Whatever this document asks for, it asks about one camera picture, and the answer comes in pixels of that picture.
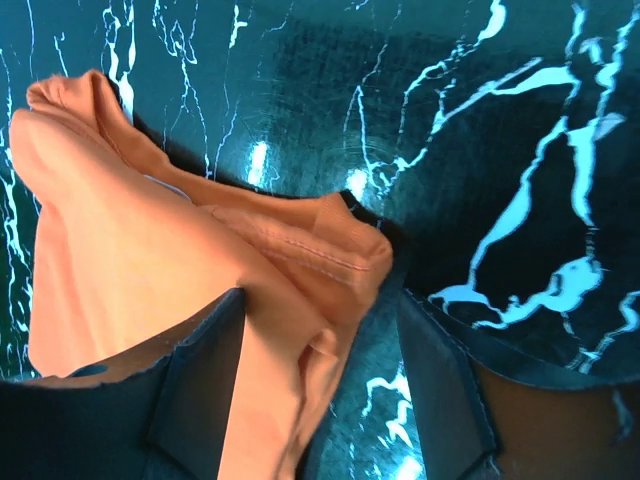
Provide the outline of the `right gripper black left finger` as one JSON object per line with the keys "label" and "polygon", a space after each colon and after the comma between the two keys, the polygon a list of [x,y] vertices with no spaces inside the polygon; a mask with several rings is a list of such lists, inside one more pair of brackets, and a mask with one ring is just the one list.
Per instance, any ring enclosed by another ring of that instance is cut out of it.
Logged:
{"label": "right gripper black left finger", "polygon": [[2,381],[2,478],[217,478],[244,325],[233,288],[67,377]]}

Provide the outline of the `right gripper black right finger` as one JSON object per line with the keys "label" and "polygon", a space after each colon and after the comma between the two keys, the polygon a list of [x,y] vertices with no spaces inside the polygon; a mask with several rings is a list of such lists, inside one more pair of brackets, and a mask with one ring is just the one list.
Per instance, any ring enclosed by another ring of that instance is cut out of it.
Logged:
{"label": "right gripper black right finger", "polygon": [[637,384],[513,382],[472,359],[407,293],[397,325],[428,478],[638,478]]}

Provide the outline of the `orange t shirt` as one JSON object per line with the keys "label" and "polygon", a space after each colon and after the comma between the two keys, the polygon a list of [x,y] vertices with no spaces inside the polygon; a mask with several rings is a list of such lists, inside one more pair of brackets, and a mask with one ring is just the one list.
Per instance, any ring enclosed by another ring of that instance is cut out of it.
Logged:
{"label": "orange t shirt", "polygon": [[247,324],[224,479],[291,479],[393,250],[337,193],[282,199],[183,171],[98,71],[31,85],[15,171],[41,206],[28,355],[65,376],[181,323],[227,290]]}

